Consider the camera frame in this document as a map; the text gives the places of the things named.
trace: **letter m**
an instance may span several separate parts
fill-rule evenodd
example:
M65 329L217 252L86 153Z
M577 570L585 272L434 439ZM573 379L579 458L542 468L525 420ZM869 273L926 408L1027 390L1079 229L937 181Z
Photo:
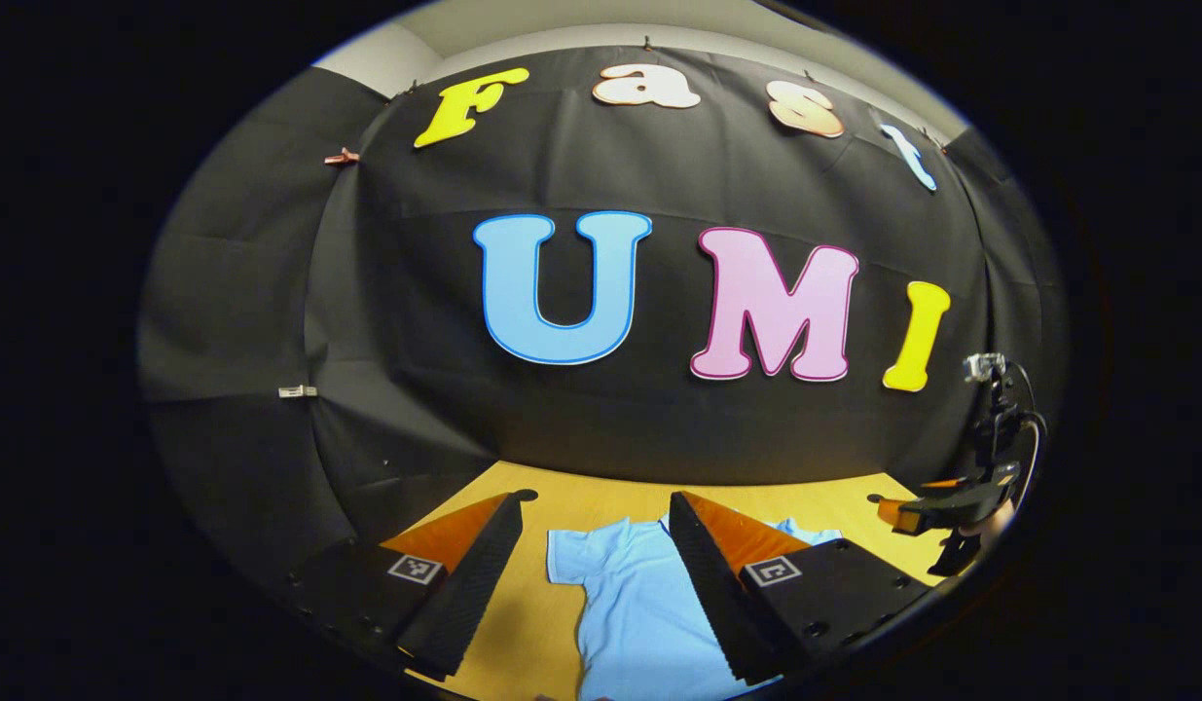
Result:
M691 372L706 379L734 379L751 368L743 352L750 325L764 374L781 372L796 341L804 350L791 361L803 381L835 381L846 375L846 307L851 279L859 271L852 254L819 245L809 254L796 287L786 291L769 244L742 227L712 227L700 248L713 257L713 323L706 350L691 356Z

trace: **wooden table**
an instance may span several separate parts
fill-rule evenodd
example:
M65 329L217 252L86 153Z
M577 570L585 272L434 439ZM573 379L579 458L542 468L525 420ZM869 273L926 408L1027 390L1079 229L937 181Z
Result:
M871 493L915 498L886 474L815 483L697 487L593 479L502 462L423 516L418 524L519 488L534 488L540 497L522 504L524 531L458 675L438 683L481 701L532 701L537 695L573 701L578 694L583 667L576 631L583 612L583 587L549 583L545 570L548 529L588 531L626 516L632 522L651 522L668 511L671 493L680 488L762 522L793 516L802 529L840 529L856 545L924 584L942 580L926 570L939 558L939 541L946 531L918 537L891 533L888 524L877 519L877 506L867 501Z

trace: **blue letter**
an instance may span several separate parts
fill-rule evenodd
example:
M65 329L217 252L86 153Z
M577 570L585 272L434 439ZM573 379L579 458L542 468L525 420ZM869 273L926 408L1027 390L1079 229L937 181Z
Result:
M924 167L921 165L921 152L916 150L916 145L912 145L912 142L908 141L908 137L903 136L903 132L892 125L882 125L882 133L894 139L894 145L899 147L899 154L903 154L903 162L908 164L909 168L912 168L912 173L916 173L916 178L920 179L921 185L928 186L930 191L939 190L939 185L934 182L934 178L924 172Z
M493 218L475 227L483 248L483 317L488 332L519 358L578 366L603 358L626 339L636 305L636 244L653 231L635 213L583 214L579 236L591 240L591 314L577 325L540 315L540 244L553 222L538 214Z

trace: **light blue t-shirt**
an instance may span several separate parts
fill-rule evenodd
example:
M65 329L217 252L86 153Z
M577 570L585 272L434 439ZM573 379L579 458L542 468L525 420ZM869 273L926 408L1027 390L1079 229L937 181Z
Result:
M770 524L819 545L837 529L810 533L796 519ZM691 577L668 531L657 522L620 519L591 533L548 531L548 581L579 584L583 684L579 701L721 701L752 688L730 673Z

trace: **white clip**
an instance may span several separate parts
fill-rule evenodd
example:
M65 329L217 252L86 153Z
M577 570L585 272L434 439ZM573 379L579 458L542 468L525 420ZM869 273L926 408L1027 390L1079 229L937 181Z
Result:
M298 385L298 386L281 386L280 398L281 399L294 399L297 397L319 397L320 391L315 390L314 386Z

